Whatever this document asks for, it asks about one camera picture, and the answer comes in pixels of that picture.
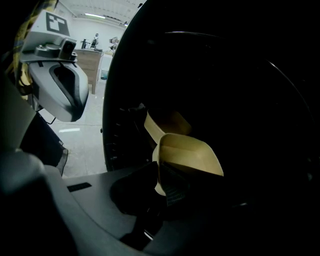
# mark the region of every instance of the gray floor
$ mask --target gray floor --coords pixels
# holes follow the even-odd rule
[[[63,171],[64,178],[100,174],[107,171],[103,139],[100,133],[105,83],[105,81],[97,83],[95,94],[89,92],[84,113],[78,121],[61,122],[56,119],[50,125],[64,143],[63,146],[69,150]],[[39,113],[49,123],[54,118],[45,109]]]

